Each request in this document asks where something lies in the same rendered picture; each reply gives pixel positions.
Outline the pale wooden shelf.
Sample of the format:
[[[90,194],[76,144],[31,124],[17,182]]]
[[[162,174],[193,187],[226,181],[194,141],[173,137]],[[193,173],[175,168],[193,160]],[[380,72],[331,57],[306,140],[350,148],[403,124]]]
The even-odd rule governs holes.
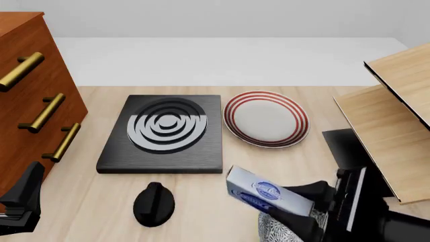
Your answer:
[[[363,65],[380,84],[334,101],[394,197],[430,201],[430,43]]]

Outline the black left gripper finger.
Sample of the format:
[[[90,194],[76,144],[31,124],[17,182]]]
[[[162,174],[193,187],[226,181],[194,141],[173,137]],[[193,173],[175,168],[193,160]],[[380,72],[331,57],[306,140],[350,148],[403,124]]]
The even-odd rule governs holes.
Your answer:
[[[39,205],[44,166],[38,161],[28,165],[15,185],[2,197],[3,205]]]

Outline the brown wooden cabinet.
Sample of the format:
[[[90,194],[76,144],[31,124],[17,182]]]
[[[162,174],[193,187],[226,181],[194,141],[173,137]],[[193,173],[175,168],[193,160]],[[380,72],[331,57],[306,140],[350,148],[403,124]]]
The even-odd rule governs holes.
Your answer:
[[[46,171],[56,164],[42,159],[53,153],[64,126],[81,124],[88,110],[53,40],[41,12],[0,12],[0,78],[18,66],[17,58],[35,52],[44,61],[8,92],[0,92],[0,196],[15,185],[34,161]],[[63,93],[66,98],[40,132],[18,129],[31,123],[47,106],[44,97]]]

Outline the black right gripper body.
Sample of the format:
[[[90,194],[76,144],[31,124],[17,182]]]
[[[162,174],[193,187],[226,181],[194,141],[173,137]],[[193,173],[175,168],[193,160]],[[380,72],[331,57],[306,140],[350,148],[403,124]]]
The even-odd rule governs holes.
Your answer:
[[[366,169],[359,167],[337,170],[336,192],[329,209],[329,221],[330,225],[338,227],[341,231],[352,232]]]

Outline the round black stove knob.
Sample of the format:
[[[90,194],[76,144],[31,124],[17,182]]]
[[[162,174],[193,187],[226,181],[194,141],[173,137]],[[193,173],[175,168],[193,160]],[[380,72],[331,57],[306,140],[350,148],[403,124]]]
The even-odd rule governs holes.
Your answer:
[[[174,211],[173,194],[159,182],[149,183],[133,204],[134,217],[144,227],[157,227],[166,223]]]

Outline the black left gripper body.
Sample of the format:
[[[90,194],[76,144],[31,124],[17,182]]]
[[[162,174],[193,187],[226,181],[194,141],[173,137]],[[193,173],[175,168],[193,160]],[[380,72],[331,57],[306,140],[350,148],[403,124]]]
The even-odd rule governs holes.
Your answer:
[[[40,205],[7,204],[5,213],[0,213],[0,234],[32,233],[40,220]]]

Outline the white plate with red rings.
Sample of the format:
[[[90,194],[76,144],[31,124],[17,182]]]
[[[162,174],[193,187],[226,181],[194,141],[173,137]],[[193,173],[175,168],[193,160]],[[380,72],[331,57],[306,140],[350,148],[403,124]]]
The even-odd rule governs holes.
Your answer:
[[[271,91],[237,94],[226,102],[222,115],[233,135],[257,147],[291,147],[310,132],[310,118],[304,108],[291,98]]]

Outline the flat black stove plate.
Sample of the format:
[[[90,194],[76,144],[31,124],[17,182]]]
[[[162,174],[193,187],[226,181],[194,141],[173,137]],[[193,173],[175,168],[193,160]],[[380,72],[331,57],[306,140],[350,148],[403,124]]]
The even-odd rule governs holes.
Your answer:
[[[222,173],[219,95],[129,95],[98,173]]]

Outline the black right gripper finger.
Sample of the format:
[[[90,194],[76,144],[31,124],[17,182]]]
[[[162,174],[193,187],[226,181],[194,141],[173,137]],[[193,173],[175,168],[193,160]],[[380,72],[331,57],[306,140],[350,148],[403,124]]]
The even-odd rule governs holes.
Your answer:
[[[284,188],[316,203],[329,203],[333,201],[336,193],[336,189],[326,181]]]
[[[270,208],[268,215],[289,228],[303,242],[323,242],[328,213],[323,213],[322,227],[314,217],[297,215],[277,208]]]

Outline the grey patterned bowl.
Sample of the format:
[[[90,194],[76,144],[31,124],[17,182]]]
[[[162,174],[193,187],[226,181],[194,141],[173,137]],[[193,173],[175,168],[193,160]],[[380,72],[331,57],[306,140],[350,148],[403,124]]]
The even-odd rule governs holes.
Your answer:
[[[289,228],[268,215],[268,210],[270,208],[276,207],[267,207],[259,213],[258,234],[260,242],[303,242]],[[318,225],[323,227],[323,213],[328,213],[328,211],[329,209],[327,207],[316,207],[311,209],[309,214],[302,216],[314,217],[318,222]]]

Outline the white blue cream cheese box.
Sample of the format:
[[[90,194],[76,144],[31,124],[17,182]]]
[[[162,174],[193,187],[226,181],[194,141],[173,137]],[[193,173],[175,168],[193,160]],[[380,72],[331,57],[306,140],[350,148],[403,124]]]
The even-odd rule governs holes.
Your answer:
[[[226,175],[228,193],[251,207],[268,213],[270,209],[309,216],[314,202],[233,165]]]

